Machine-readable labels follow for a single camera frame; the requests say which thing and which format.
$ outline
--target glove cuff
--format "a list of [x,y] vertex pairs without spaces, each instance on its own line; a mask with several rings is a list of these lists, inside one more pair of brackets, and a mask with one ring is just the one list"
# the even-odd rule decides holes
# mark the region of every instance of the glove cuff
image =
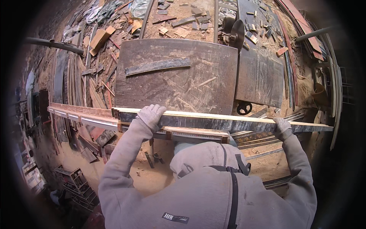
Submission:
[[287,129],[285,130],[285,132],[283,132],[282,134],[280,134],[279,139],[281,141],[285,141],[286,139],[288,139],[291,135],[293,135],[292,130],[291,129]]

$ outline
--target worker's right hand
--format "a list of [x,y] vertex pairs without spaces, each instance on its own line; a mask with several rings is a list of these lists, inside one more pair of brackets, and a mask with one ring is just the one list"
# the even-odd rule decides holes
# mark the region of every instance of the worker's right hand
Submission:
[[166,111],[166,107],[160,105],[146,106],[137,113],[136,119],[141,120],[151,132],[156,133],[160,130],[161,126],[158,126],[161,115]]
[[292,135],[291,124],[283,118],[273,118],[276,123],[276,129],[274,135],[281,141],[285,141],[289,136]]

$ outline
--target clothing label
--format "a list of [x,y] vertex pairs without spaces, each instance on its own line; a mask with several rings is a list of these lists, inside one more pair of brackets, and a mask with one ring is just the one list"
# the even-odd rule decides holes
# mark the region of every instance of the clothing label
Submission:
[[164,213],[162,218],[170,220],[170,221],[174,221],[174,222],[180,222],[180,223],[183,223],[183,224],[187,224],[188,220],[189,220],[189,217],[177,216],[177,215],[172,215],[172,214],[169,214],[169,213]]

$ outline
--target circular saw blade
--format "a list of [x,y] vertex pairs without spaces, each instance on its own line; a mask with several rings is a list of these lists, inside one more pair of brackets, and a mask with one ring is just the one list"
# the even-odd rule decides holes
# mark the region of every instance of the circular saw blade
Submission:
[[232,26],[229,46],[237,48],[240,52],[244,44],[244,37],[245,37],[244,23],[242,20],[239,19]]

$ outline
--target metal pole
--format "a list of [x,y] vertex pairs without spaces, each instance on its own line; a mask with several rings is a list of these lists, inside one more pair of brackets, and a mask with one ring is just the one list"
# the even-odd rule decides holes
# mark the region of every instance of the metal pole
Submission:
[[327,33],[327,32],[329,32],[329,31],[331,31],[332,29],[335,29],[335,28],[337,28],[337,26],[331,26],[331,27],[327,27],[327,28],[324,28],[324,29],[319,29],[317,31],[314,31],[314,32],[311,32],[311,33],[308,33],[308,34],[305,34],[305,35],[302,35],[302,36],[296,38],[295,42],[299,42],[299,41],[302,41],[302,40],[305,40],[305,39],[308,39],[308,38],[311,38],[311,37],[315,37],[315,36]]
[[74,46],[71,45],[67,45],[61,42],[56,42],[53,40],[46,40],[46,39],[40,39],[40,38],[34,38],[34,37],[26,37],[25,38],[25,43],[28,44],[35,44],[35,45],[44,45],[47,47],[54,47],[54,48],[60,48],[60,49],[64,49],[70,52],[74,52],[76,54],[79,55],[83,55],[84,50],[76,48]]

